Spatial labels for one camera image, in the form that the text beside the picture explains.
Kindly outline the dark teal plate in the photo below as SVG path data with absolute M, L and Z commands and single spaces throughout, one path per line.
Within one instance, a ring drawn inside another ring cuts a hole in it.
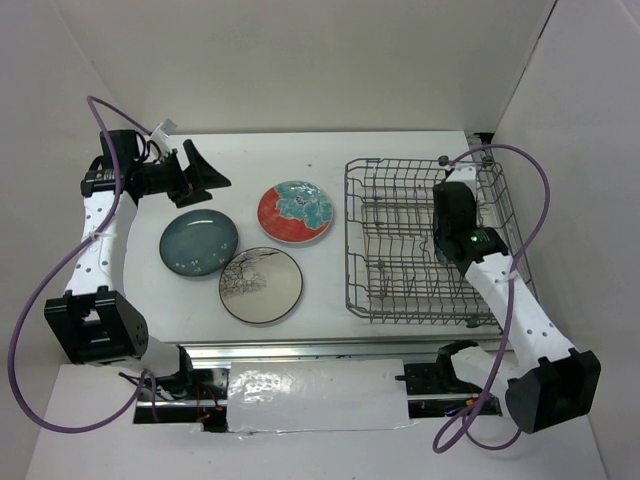
M 438 262 L 444 265 L 449 262 L 446 252 L 443 249 L 443 245 L 446 243 L 448 236 L 448 228 L 442 225 L 439 217 L 435 217 L 433 220 L 434 252 Z

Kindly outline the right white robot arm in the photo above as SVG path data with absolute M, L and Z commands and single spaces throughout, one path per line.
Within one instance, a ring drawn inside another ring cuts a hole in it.
M 463 182 L 433 189 L 436 251 L 480 294 L 498 321 L 517 361 L 503 362 L 479 346 L 464 347 L 436 369 L 448 392 L 488 380 L 485 391 L 499 401 L 517 427 L 532 434 L 588 414 L 601 364 L 580 352 L 554 325 L 516 269 L 506 243 L 477 223 L 477 202 Z

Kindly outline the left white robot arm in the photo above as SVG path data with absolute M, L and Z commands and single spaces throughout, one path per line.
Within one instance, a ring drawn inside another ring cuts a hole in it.
M 189 354 L 150 336 L 124 293 L 128 236 L 143 197 L 164 194 L 184 208 L 212 199 L 212 190 L 231 182 L 192 140 L 183 143 L 189 164 L 182 168 L 165 137 L 156 131 L 145 141 L 133 129 L 101 135 L 102 153 L 81 182 L 86 245 L 62 296 L 46 301 L 44 316 L 71 363 L 148 370 L 168 395 L 184 399 L 197 387 Z

